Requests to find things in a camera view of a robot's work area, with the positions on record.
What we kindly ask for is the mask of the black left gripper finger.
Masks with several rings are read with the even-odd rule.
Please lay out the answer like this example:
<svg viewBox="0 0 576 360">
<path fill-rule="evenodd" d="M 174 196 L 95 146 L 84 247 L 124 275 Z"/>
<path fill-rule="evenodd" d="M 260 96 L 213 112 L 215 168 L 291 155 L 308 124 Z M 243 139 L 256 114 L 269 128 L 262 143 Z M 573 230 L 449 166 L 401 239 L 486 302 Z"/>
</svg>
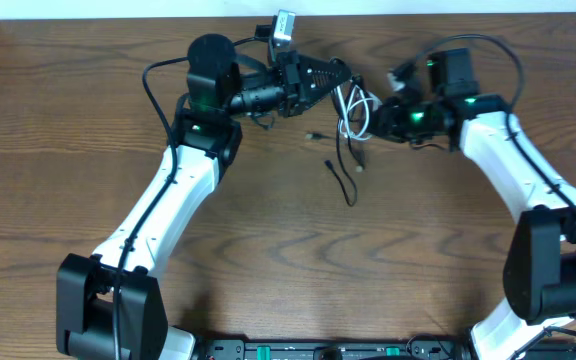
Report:
<svg viewBox="0 0 576 360">
<path fill-rule="evenodd" d="M 328 82 L 323 85 L 314 82 L 302 82 L 297 86 L 297 112 L 304 113 L 333 93 L 344 82 Z"/>
<path fill-rule="evenodd" d="M 352 77 L 345 63 L 299 55 L 300 79 L 309 90 L 333 90 Z"/>
</svg>

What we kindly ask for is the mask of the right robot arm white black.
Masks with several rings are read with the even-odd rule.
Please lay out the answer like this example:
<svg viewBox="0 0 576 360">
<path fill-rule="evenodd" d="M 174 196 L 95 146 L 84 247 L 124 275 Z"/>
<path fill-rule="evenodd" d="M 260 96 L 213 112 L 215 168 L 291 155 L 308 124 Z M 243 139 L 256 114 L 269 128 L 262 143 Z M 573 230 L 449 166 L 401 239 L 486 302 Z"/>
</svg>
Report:
<svg viewBox="0 0 576 360">
<path fill-rule="evenodd" d="M 520 359 L 576 320 L 576 188 L 531 143 L 498 94 L 483 94 L 468 49 L 428 55 L 433 99 L 411 59 L 388 74 L 394 96 L 371 114 L 369 132 L 423 147 L 438 136 L 474 162 L 516 224 L 503 269 L 504 298 L 469 331 L 471 359 Z"/>
</svg>

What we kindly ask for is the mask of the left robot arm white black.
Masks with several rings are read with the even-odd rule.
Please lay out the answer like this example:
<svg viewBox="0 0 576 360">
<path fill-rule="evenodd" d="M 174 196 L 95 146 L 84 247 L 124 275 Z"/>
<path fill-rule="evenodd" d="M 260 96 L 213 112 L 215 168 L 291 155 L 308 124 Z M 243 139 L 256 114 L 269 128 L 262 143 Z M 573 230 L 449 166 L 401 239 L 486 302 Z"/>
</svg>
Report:
<svg viewBox="0 0 576 360">
<path fill-rule="evenodd" d="M 151 183 L 119 227 L 90 255 L 57 272 L 56 346 L 77 359 L 190 359 L 195 336 L 172 326 L 160 281 L 191 217 L 233 163 L 239 117 L 293 117 L 351 77 L 341 60 L 282 51 L 266 27 L 260 62 L 220 34 L 194 40 L 187 92 L 163 123 L 167 147 Z"/>
</svg>

